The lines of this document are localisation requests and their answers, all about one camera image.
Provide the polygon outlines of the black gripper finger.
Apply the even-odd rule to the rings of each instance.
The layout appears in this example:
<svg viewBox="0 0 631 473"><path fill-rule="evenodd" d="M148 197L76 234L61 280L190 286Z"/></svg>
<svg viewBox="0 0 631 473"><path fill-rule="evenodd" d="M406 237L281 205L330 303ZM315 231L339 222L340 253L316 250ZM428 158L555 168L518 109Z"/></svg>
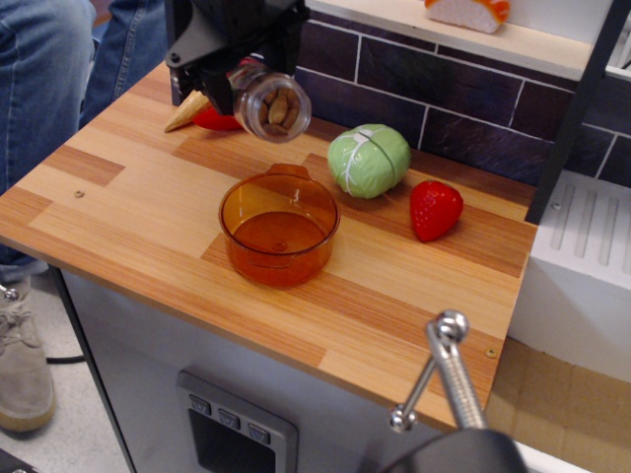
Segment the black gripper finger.
<svg viewBox="0 0 631 473"><path fill-rule="evenodd" d="M275 71L293 76L300 55L302 23L280 24L263 46L264 63Z"/></svg>
<svg viewBox="0 0 631 473"><path fill-rule="evenodd" d="M210 68L200 69L203 93L221 115L233 116L235 114L235 97L231 77L236 69L236 66L226 71L211 70Z"/></svg>

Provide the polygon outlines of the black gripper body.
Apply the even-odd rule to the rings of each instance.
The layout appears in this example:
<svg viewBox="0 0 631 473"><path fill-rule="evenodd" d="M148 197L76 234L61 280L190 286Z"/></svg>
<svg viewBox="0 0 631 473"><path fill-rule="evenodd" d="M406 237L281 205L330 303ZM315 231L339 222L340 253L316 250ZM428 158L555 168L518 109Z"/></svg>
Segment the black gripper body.
<svg viewBox="0 0 631 473"><path fill-rule="evenodd" d="M201 68L226 71L253 54L263 58L278 25L303 27L311 14L304 1L167 1L165 12L165 62L176 94L202 91Z"/></svg>

